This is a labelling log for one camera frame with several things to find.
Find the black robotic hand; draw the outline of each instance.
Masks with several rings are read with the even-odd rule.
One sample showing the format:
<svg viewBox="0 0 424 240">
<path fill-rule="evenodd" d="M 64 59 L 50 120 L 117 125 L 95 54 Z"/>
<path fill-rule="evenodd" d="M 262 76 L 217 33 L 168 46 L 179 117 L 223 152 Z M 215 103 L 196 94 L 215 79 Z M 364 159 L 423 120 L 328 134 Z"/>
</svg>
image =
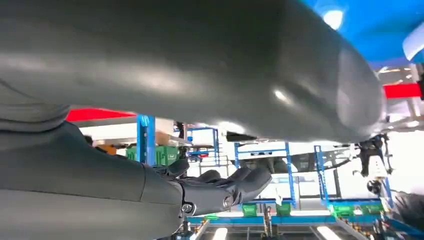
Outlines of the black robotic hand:
<svg viewBox="0 0 424 240">
<path fill-rule="evenodd" d="M 189 162 L 186 159 L 178 159 L 168 166 L 154 165 L 153 169 L 162 176 L 177 178 L 187 172 L 189 167 Z"/>
<path fill-rule="evenodd" d="M 227 179 L 216 171 L 207 171 L 198 178 L 173 179 L 183 191 L 181 211 L 186 216 L 198 216 L 228 210 L 259 195 L 271 181 L 267 169 L 239 168 Z"/>
</svg>

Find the red beam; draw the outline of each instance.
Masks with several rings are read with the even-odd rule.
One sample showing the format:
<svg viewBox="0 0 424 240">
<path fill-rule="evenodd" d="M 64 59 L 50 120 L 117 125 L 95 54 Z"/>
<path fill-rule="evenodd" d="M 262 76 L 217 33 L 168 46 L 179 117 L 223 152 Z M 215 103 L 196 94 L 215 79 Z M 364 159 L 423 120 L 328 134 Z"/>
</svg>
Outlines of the red beam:
<svg viewBox="0 0 424 240">
<path fill-rule="evenodd" d="M 72 109 L 66 120 L 69 122 L 82 122 L 90 120 L 116 119 L 135 117 L 134 113 L 114 111 L 100 108 Z"/>
<path fill-rule="evenodd" d="M 420 86 L 417 83 L 385 85 L 384 92 L 387 99 L 422 97 Z"/>
</svg>

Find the green storage bin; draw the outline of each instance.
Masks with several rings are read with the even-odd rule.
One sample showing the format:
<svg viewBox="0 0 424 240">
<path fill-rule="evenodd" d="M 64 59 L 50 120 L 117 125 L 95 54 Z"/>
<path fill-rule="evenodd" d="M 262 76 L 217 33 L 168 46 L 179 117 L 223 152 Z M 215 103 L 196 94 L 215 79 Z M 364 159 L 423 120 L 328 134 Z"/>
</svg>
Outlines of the green storage bin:
<svg viewBox="0 0 424 240">
<path fill-rule="evenodd" d="M 245 203 L 241 205 L 244 217 L 256 217 L 258 206 L 256 203 Z"/>
<path fill-rule="evenodd" d="M 331 212 L 331 214 L 334 217 L 348 217 L 348 216 L 354 216 L 355 215 L 355 207 L 354 206 L 335 206 L 330 205 L 328 208 Z"/>
<path fill-rule="evenodd" d="M 384 207 L 382 204 L 375 205 L 361 205 L 360 206 L 363 215 L 379 215 L 382 211 L 384 211 Z"/>
<path fill-rule="evenodd" d="M 131 148 L 126 149 L 126 153 L 125 153 L 126 158 L 135 161 L 136 155 L 137 155 L 137 148 L 136 147 L 131 147 Z"/>
<path fill-rule="evenodd" d="M 156 151 L 156 165 L 165 165 L 168 166 L 175 162 L 178 157 L 178 149 L 174 146 L 157 146 Z M 137 148 L 131 147 L 126 149 L 125 156 L 130 160 L 137 159 Z"/>
<path fill-rule="evenodd" d="M 174 146 L 156 147 L 156 164 L 168 166 L 177 160 L 178 149 Z"/>
<path fill-rule="evenodd" d="M 281 205 L 276 204 L 275 207 L 277 216 L 290 216 L 292 205 L 289 202 L 283 202 Z"/>
</svg>

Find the metal bolt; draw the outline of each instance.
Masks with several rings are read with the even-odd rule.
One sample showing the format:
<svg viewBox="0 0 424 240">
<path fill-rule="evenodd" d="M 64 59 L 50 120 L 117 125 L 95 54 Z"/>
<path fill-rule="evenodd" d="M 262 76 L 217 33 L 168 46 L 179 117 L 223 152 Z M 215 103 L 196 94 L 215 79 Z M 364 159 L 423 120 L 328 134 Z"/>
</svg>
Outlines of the metal bolt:
<svg viewBox="0 0 424 240">
<path fill-rule="evenodd" d="M 183 211 L 186 214 L 189 214 L 193 210 L 193 206 L 188 203 L 184 203 L 181 207 L 181 211 Z"/>
</svg>

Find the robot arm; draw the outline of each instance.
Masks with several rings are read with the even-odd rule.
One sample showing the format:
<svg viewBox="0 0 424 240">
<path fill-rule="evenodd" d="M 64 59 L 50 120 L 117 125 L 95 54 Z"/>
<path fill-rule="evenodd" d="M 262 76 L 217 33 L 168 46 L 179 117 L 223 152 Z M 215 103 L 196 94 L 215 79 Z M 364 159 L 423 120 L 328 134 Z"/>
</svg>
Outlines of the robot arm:
<svg viewBox="0 0 424 240">
<path fill-rule="evenodd" d="M 384 108 L 367 62 L 298 0 L 8 0 L 0 30 L 0 79 L 37 103 L 64 104 L 56 111 L 356 143 Z"/>
<path fill-rule="evenodd" d="M 384 107 L 364 59 L 298 0 L 6 0 L 0 30 L 2 239 L 151 240 L 270 179 L 162 176 L 87 145 L 70 105 L 343 143 Z"/>
</svg>

